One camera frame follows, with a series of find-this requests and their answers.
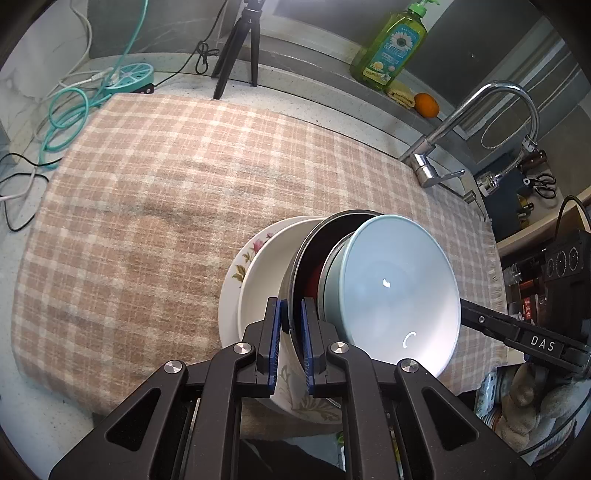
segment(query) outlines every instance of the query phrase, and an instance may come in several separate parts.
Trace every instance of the teal cable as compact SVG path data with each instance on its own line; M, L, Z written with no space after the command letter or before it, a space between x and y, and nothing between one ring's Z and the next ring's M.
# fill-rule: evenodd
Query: teal cable
M41 144L41 148L39 150L39 166L40 167L47 165L46 168L57 168L57 165L58 165L57 163L54 163L51 166L48 165L51 162L45 161L45 152L50 152L50 153L59 152L59 151L63 150L64 148L66 148L68 145L70 145L74 141L74 139L78 136L78 134L81 132L82 128L84 127L86 120L88 119L88 116L90 114L90 109L100 107L109 98L111 98L112 94L105 93L105 87L109 84L109 81L111 80L111 78L115 74L115 72L119 71L119 68L121 67L121 64L123 63L123 61L125 60L125 57L127 56L129 51L131 50L131 47L134 45L135 40L137 39L137 37L139 35L139 31L142 28L142 25L144 24L144 20L146 18L147 11L148 11L148 0L144 0L144 8L143 8L141 16L139 18L139 22L135 27L134 33L133 33L133 35L131 35L131 39L129 40L129 43L125 47L124 52L119 57L119 60L117 60L117 62L115 63L111 72L109 72L109 74L105 78L103 78L103 80L100 83L99 89L92 96L92 98L89 99L88 96L84 93L84 91L82 91L79 88L75 88L75 87L64 88L64 89L60 90L59 92L57 92L57 94L54 96L53 100L49 104L49 113L47 114L47 118L49 120L50 127L45 135L45 138L44 138L43 143ZM82 97L82 103L71 107L70 109L68 109L67 111L62 113L56 119L53 116L54 105L56 104L59 97L61 97L62 95L66 94L66 93L70 93L70 92L80 95ZM70 127L73 127L76 123L78 123L78 127L76 128L74 133L72 133L66 140L64 140L59 145L50 145L51 140L53 140L53 138L56 136L56 134L60 130L65 130Z

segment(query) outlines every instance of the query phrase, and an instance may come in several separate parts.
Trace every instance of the dish soap bottle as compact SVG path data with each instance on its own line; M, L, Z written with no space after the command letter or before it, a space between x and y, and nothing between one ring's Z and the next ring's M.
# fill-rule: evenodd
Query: dish soap bottle
M437 0L420 0L405 12L390 15L372 44L362 47L353 59L350 72L355 80L374 90L386 88L427 36L421 19L429 2L439 4Z

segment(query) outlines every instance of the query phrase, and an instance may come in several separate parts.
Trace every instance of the bottle label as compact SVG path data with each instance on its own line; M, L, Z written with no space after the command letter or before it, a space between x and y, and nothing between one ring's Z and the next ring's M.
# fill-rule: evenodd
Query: bottle label
M401 24L397 26L381 44L363 74L382 85L386 85L398 66L417 47L419 39L418 33L408 25Z

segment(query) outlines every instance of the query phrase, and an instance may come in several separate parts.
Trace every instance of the checkered cloth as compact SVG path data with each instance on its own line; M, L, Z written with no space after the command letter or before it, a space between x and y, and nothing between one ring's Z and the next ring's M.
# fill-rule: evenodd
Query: checkered cloth
M462 298L505 311L491 226L444 189L420 188L392 157L270 111L116 95L68 150L33 224L12 316L17 365L106 414L165 361L220 349L222 281L253 234L355 208L421 224ZM505 361L502 344L462 327L440 378L471 390ZM243 417L252 435L322 430L256 402Z

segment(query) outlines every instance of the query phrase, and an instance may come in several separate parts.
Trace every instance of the yellow sponge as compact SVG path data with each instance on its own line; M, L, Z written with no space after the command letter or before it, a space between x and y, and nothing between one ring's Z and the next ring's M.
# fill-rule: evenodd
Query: yellow sponge
M410 88L398 80L393 80L386 88L385 93L404 108L411 109L414 107L413 93L410 91Z

